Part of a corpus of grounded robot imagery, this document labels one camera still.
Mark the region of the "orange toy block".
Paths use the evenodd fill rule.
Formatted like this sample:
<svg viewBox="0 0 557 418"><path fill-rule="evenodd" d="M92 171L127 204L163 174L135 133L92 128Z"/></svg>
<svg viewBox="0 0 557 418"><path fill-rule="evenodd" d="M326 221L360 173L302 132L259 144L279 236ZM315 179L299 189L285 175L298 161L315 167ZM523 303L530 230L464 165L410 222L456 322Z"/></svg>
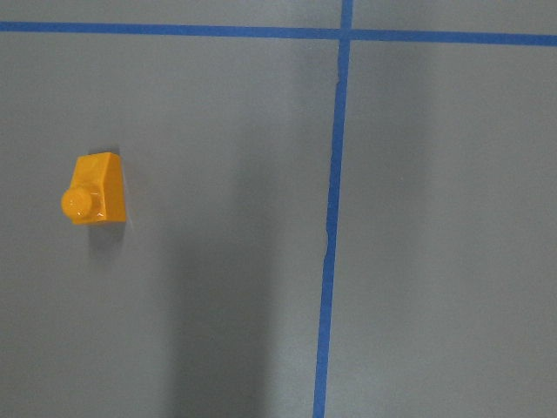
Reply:
<svg viewBox="0 0 557 418"><path fill-rule="evenodd" d="M77 158L70 186L61 198L64 215L74 225L125 223L122 161L113 152Z"/></svg>

